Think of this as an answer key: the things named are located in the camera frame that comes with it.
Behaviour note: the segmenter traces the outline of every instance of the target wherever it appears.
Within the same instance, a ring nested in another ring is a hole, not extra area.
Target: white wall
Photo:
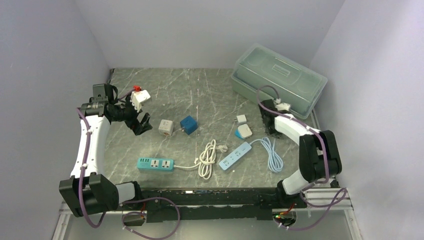
[[[310,68],[364,239],[424,236],[424,1],[346,0]]]
[[[76,0],[113,68],[233,68],[255,42],[308,66],[344,1]]]
[[[51,239],[77,157],[75,108],[109,68],[72,0],[0,0],[0,234]]]

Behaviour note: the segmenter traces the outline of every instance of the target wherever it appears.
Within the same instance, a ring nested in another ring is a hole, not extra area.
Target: green plastic container
[[[256,103],[256,91],[264,85],[277,89],[281,101],[291,112],[306,119],[317,103],[328,79],[280,54],[254,44],[241,56],[231,75],[232,89]],[[264,88],[260,100],[275,99],[271,88]]]

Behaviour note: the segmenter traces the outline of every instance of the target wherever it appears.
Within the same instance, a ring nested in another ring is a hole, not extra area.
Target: power strip
[[[138,170],[152,170],[158,172],[172,172],[174,160],[164,158],[140,157],[137,161]]]
[[[251,149],[252,149],[252,146],[249,143],[243,142],[234,151],[228,154],[222,161],[220,161],[219,166],[224,171],[229,169],[233,164],[235,164],[240,158],[242,158]]]

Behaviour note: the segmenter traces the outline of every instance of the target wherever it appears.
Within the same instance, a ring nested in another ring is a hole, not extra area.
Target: red connector
[[[143,90],[141,86],[137,86],[137,85],[134,85],[133,88],[134,88],[134,91],[136,92],[140,92],[141,90]]]

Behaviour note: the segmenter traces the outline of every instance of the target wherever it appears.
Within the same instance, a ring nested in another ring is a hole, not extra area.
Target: blue cube
[[[181,128],[184,129],[187,135],[192,134],[192,132],[198,129],[198,123],[194,118],[192,118],[192,116],[187,116],[182,121],[180,121],[179,124],[181,125]]]

